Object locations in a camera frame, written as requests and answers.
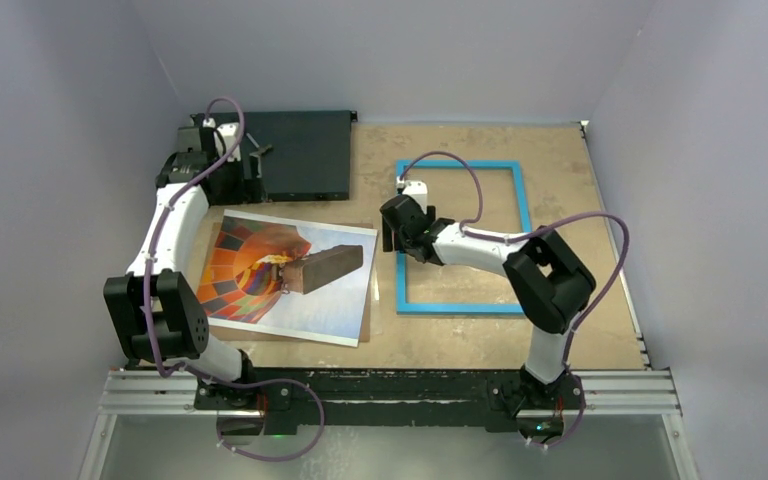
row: gray wall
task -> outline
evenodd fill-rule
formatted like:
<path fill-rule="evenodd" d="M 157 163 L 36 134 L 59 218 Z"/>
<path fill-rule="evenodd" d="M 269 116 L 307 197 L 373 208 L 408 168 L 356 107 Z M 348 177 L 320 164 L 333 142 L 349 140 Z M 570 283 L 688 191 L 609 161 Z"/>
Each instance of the gray wall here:
<path fill-rule="evenodd" d="M 589 130 L 704 478 L 768 478 L 768 1 L 661 1 Z"/>
<path fill-rule="evenodd" d="M 74 478 L 183 121 L 130 2 L 0 1 L 0 479 Z"/>
<path fill-rule="evenodd" d="M 189 111 L 364 121 L 590 118 L 654 0 L 134 0 Z"/>

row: tabletop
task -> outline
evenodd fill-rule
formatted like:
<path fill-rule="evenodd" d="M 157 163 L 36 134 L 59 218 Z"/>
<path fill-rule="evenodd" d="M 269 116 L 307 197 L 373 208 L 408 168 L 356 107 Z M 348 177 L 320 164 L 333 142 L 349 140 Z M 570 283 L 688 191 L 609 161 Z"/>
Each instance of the tabletop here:
<path fill-rule="evenodd" d="M 601 209 L 578 125 L 355 124 L 349 200 L 211 207 L 196 234 L 185 272 L 188 281 L 198 285 L 212 226 L 221 220 L 226 208 L 324 223 L 371 224 L 380 232 L 378 209 L 394 195 L 396 162 L 430 150 L 446 150 L 469 161 L 519 162 L 535 228 L 575 213 Z M 510 171 L 477 172 L 485 197 L 484 215 L 477 228 L 520 231 Z M 437 206 L 438 216 L 460 220 L 475 215 L 477 195 L 466 171 L 419 169 L 408 177 L 428 184 L 429 204 Z M 597 289 L 601 288 L 615 265 L 605 222 L 588 219 L 559 231 L 596 277 Z M 505 278 L 468 267 L 441 268 L 408 260 L 409 301 L 516 303 Z M 395 255 L 379 248 L 370 283 L 370 340 L 357 348 L 297 340 L 232 343 L 247 351 L 260 366 L 518 368 L 525 361 L 532 327 L 524 317 L 397 314 L 395 267 Z M 223 339 L 248 338 L 227 329 L 211 330 Z M 629 303 L 619 282 L 580 327 L 570 362 L 579 369 L 643 368 Z"/>

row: blue frame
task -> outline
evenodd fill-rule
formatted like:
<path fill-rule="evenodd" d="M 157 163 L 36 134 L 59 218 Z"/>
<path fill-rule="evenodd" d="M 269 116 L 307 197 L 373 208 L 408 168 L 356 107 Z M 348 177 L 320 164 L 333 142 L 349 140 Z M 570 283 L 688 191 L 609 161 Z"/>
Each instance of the blue frame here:
<path fill-rule="evenodd" d="M 410 163 L 410 160 L 396 162 L 396 172 L 400 174 Z M 520 223 L 523 232 L 531 231 L 531 218 L 528 216 L 528 203 L 525 200 L 525 182 L 522 179 L 522 168 L 515 161 L 472 161 L 467 162 L 476 170 L 509 169 L 514 177 L 517 207 L 519 208 Z M 422 160 L 414 165 L 417 168 L 463 168 L 455 160 Z M 408 302 L 407 262 L 404 253 L 396 254 L 396 313 L 399 314 L 437 314 L 437 315 L 522 315 L 522 307 L 515 304 L 497 303 L 410 303 Z"/>

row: wooden board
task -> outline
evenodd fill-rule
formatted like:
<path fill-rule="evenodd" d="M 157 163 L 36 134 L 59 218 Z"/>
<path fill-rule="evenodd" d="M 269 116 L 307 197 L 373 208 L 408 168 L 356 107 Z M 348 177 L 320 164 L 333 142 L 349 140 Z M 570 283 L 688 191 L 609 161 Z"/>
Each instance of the wooden board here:
<path fill-rule="evenodd" d="M 396 160 L 442 149 L 469 160 L 518 161 L 523 169 L 529 213 L 535 226 L 600 209 L 577 126 L 356 125 L 352 141 L 350 200 L 235 208 L 317 222 L 370 223 L 380 230 L 378 208 L 393 194 Z M 418 170 L 411 178 L 428 180 L 429 201 L 437 206 L 440 216 L 455 219 L 474 216 L 476 194 L 466 172 Z M 479 173 L 479 178 L 487 193 L 484 218 L 479 226 L 500 230 L 515 228 L 516 206 L 505 197 L 508 195 L 505 192 L 511 191 L 510 179 L 492 171 Z M 224 208 L 212 208 L 202 222 L 188 269 L 191 282 L 198 280 L 209 245 L 210 228 L 221 219 L 223 211 Z M 587 220 L 564 227 L 561 233 L 601 286 L 614 266 L 605 223 Z M 531 324 L 525 318 L 397 315 L 394 276 L 395 258 L 379 250 L 370 285 L 371 339 L 357 348 L 284 341 L 244 341 L 237 345 L 248 351 L 256 364 L 264 366 L 517 368 L 527 357 Z M 413 265 L 408 272 L 408 284 L 409 295 L 414 299 L 419 296 L 423 301 L 507 302 L 513 299 L 505 279 L 466 268 Z M 642 368 L 637 336 L 619 284 L 582 325 L 570 361 L 574 368 Z"/>

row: wooden block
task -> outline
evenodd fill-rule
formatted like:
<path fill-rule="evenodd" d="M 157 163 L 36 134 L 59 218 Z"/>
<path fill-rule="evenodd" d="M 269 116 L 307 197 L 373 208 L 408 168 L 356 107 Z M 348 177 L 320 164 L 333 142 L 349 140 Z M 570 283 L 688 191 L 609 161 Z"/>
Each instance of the wooden block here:
<path fill-rule="evenodd" d="M 363 247 L 337 245 L 284 265 L 284 287 L 305 295 L 363 266 Z"/>

